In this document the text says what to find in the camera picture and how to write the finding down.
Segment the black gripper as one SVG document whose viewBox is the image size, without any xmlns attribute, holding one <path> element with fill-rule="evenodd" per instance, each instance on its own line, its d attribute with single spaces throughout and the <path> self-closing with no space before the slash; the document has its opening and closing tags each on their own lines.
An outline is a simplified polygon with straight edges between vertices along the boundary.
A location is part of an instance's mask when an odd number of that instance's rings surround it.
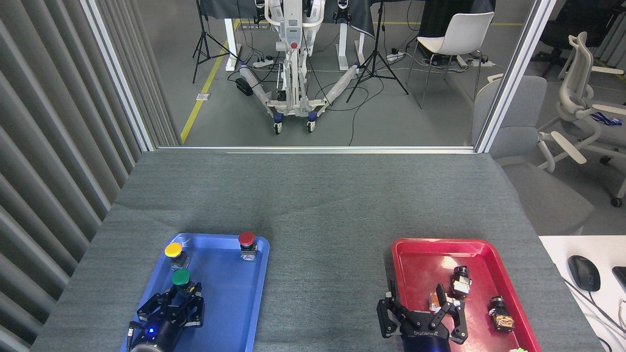
<svg viewBox="0 0 626 352">
<path fill-rule="evenodd" d="M 388 280 L 389 291 L 377 303 L 377 314 L 383 338 L 401 336 L 405 352 L 449 352 L 448 339 L 462 345 L 468 338 L 465 319 L 465 301 L 449 298 L 443 285 L 436 286 L 440 309 L 435 316 L 431 312 L 411 311 L 396 298 L 394 279 Z M 454 321 L 449 330 L 441 323 L 446 314 Z"/>
<path fill-rule="evenodd" d="M 138 310 L 139 335 L 132 341 L 132 352 L 172 352 L 187 327 L 201 328 L 204 322 L 205 301 L 202 283 L 197 283 L 188 294 L 182 310 L 171 303 L 180 298 L 178 289 L 156 293 Z"/>
</svg>

